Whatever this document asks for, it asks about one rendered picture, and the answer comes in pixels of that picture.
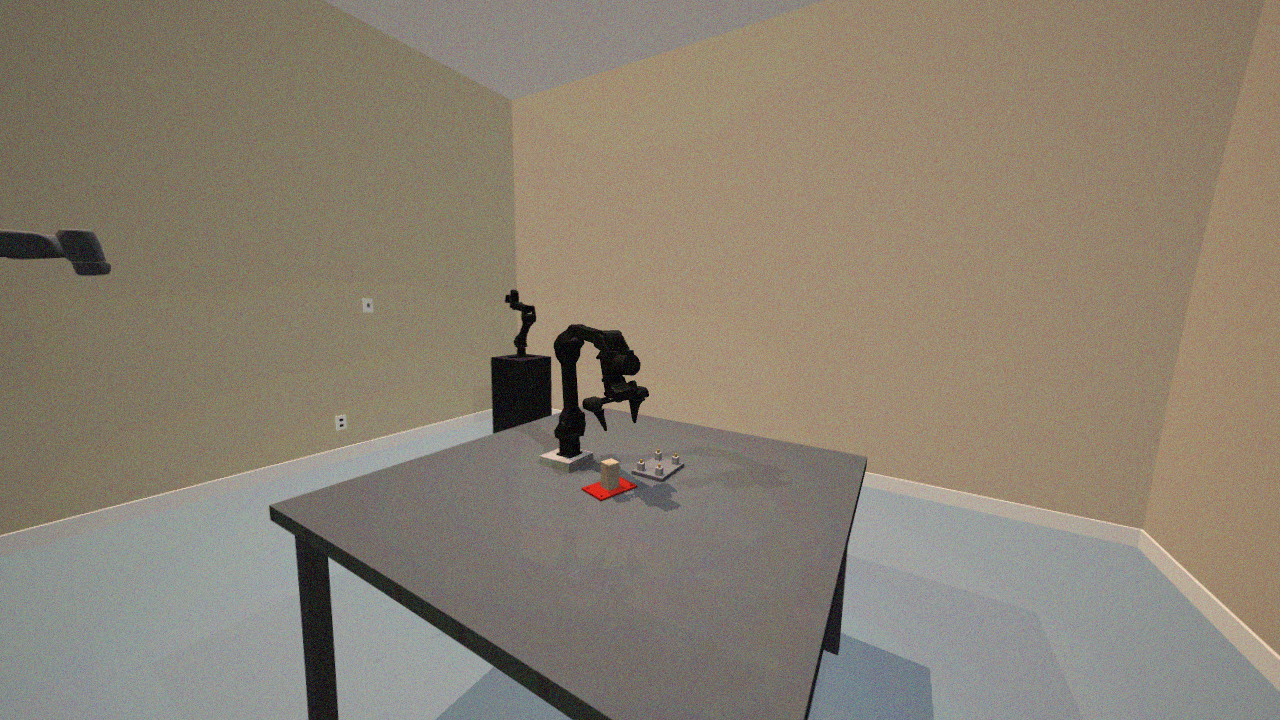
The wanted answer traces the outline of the red plate with beige square handle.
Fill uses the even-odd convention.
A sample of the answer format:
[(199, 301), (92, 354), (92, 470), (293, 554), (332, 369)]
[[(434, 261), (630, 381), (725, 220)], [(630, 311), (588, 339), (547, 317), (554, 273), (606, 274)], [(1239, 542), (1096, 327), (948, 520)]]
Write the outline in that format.
[(602, 501), (634, 488), (637, 486), (620, 477), (620, 462), (611, 457), (602, 461), (602, 480), (582, 487), (582, 491)]

